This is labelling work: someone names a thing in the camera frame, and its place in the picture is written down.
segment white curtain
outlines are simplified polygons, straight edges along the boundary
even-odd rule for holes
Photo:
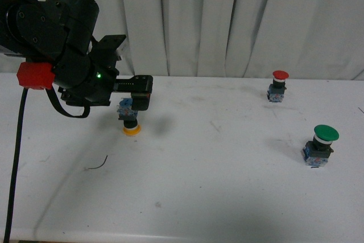
[[[364,80],[364,0],[96,0],[121,74]],[[19,61],[4,58],[2,71]]]

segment small wire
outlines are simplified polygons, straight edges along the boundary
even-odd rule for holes
[[[87,168],[87,170],[90,170],[90,169],[98,169],[98,168],[102,167],[105,164],[106,160],[107,160],[107,155],[106,155],[106,158],[105,158],[104,162],[102,163],[102,165],[100,165],[98,167]]]
[[[23,117],[24,117],[24,109],[25,109],[25,102],[27,99],[27,94],[28,94],[28,89],[24,88],[23,94],[22,94],[22,99],[20,101],[18,125],[17,125],[17,129],[16,129],[15,152],[14,152],[13,170],[11,172],[11,180],[10,180],[9,203],[7,205],[7,217],[6,217],[4,243],[9,243],[9,241],[10,241],[11,225],[13,223],[15,185],[16,185],[16,176],[18,174],[20,144],[22,141],[22,130],[23,130]]]

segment green button cap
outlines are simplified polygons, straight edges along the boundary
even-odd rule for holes
[[[335,128],[328,125],[317,125],[314,129],[316,135],[324,141],[331,142],[339,139],[339,133]]]

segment red plastic part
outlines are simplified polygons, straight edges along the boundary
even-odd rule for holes
[[[51,89],[56,76],[52,67],[50,63],[21,63],[16,74],[19,85],[31,89]]]
[[[278,80],[285,80],[289,77],[289,74],[285,71],[275,71],[273,76]]]

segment black cable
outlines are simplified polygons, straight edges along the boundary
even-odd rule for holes
[[[105,158],[104,162],[102,163],[102,165],[100,165],[100,166],[98,166],[98,167],[87,168],[87,170],[90,170],[90,169],[99,169],[100,167],[104,166],[104,164],[105,164],[105,162],[106,162],[106,160],[107,160],[107,157],[108,157],[108,155],[106,155],[106,158]]]
[[[7,217],[6,217],[4,243],[9,243],[9,241],[10,241],[11,224],[13,222],[15,185],[16,185],[16,176],[18,174],[18,165],[19,165],[19,157],[20,157],[20,143],[22,141],[23,117],[24,117],[24,109],[25,109],[25,102],[27,99],[27,94],[28,94],[28,89],[24,88],[23,94],[22,94],[22,99],[20,101],[18,126],[16,129],[14,162],[13,162],[13,170],[11,172],[11,180],[10,180],[9,203],[7,205]]]
[[[46,89],[45,91],[47,92],[48,98],[51,101],[51,104],[53,105],[53,107],[62,115],[66,116],[66,117],[70,117],[70,118],[86,118],[90,114],[90,105],[88,105],[86,103],[86,101],[84,102],[83,114],[80,116],[74,116],[74,115],[69,114],[66,110],[63,109],[61,103],[58,100],[55,89],[53,87],[51,89]]]

